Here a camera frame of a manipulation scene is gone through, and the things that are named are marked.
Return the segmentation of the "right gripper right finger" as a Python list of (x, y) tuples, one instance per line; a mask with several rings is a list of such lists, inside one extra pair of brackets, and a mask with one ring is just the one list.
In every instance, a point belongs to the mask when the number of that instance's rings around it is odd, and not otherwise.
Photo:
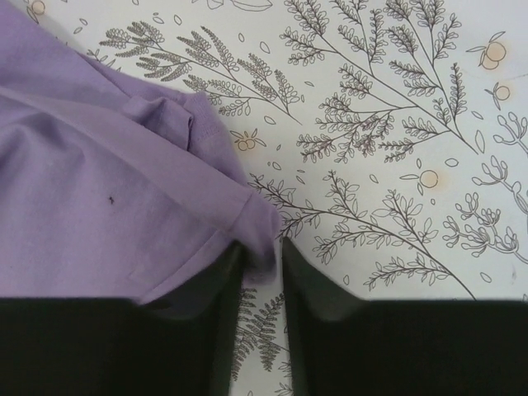
[(297, 395), (524, 395), (527, 305), (359, 298), (281, 248)]

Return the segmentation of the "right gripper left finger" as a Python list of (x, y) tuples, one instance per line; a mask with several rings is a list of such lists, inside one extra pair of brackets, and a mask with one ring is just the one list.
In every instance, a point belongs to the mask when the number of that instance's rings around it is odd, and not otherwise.
[(110, 298), (4, 298), (4, 395), (226, 395), (243, 277), (231, 244), (148, 304)]

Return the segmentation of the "purple t shirt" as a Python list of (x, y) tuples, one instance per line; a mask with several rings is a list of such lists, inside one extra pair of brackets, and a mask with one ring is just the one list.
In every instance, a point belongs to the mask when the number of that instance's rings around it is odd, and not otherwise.
[(105, 67), (2, 2), (2, 296), (147, 303), (235, 241), (268, 281), (280, 226), (204, 94)]

